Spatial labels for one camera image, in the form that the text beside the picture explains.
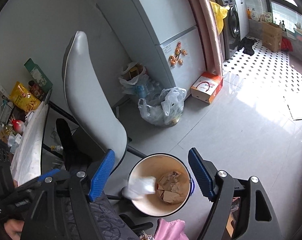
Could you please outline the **person's left hand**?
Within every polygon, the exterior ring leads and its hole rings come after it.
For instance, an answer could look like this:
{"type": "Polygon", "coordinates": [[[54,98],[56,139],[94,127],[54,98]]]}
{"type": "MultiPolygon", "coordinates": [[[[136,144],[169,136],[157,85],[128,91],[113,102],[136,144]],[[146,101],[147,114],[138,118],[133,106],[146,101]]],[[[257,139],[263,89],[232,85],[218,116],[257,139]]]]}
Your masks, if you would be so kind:
{"type": "Polygon", "coordinates": [[[12,240],[20,240],[24,221],[9,219],[4,223],[4,229],[12,240]]]}

